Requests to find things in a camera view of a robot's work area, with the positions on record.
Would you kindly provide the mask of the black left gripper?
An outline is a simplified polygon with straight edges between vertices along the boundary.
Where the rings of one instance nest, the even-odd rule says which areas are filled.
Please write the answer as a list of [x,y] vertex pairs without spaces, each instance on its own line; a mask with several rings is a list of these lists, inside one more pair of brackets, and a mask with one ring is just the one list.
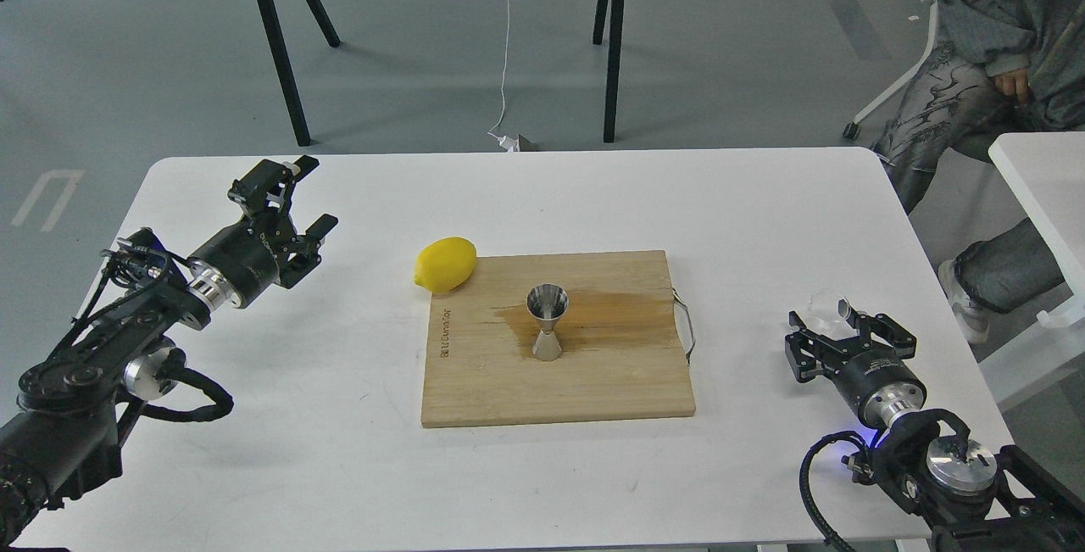
[[260,161],[233,181],[227,196],[241,207],[242,219],[192,252],[190,293],[212,311],[224,304],[244,309],[271,284],[294,288],[311,273],[322,261],[319,251],[326,236],[340,223],[336,216],[319,216],[305,234],[291,236],[283,246],[259,233],[295,234],[290,213],[293,192],[319,164],[311,155],[288,163]]

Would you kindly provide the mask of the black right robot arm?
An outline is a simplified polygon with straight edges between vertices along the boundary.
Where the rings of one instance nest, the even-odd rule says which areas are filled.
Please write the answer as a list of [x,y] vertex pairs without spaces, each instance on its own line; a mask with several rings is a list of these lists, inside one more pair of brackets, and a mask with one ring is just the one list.
[[825,544],[851,544],[810,495],[810,463],[831,442],[851,442],[842,462],[853,482],[877,485],[904,512],[926,521],[935,551],[1081,551],[1082,501],[1018,445],[999,452],[976,442],[950,410],[926,409],[926,385],[905,364],[917,341],[888,314],[848,311],[855,336],[833,339],[789,313],[784,351],[792,374],[824,376],[837,386],[871,442],[854,431],[815,442],[799,466],[803,506]]

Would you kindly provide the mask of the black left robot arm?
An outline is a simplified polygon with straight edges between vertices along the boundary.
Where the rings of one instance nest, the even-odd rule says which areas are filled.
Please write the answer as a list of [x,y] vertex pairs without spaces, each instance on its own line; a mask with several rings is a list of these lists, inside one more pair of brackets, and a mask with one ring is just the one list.
[[84,312],[39,364],[20,378],[20,413],[3,426],[4,551],[42,510],[56,510],[120,477],[122,449],[139,418],[207,423],[233,398],[186,363],[170,328],[206,328],[222,305],[247,308],[270,286],[292,288],[321,262],[337,224],[322,215],[298,231],[296,185],[318,161],[260,161],[232,182],[242,215],[189,257],[167,251],[150,228],[103,251]]

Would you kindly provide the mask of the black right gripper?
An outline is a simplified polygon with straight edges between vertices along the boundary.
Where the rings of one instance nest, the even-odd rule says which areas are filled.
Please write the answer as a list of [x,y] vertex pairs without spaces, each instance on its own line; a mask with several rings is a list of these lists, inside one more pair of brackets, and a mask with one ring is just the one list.
[[903,363],[914,358],[917,339],[892,317],[848,313],[863,350],[851,354],[840,341],[806,328],[797,311],[789,312],[789,325],[794,331],[784,336],[784,355],[792,376],[797,383],[830,378],[865,427],[888,431],[926,406],[926,385]]

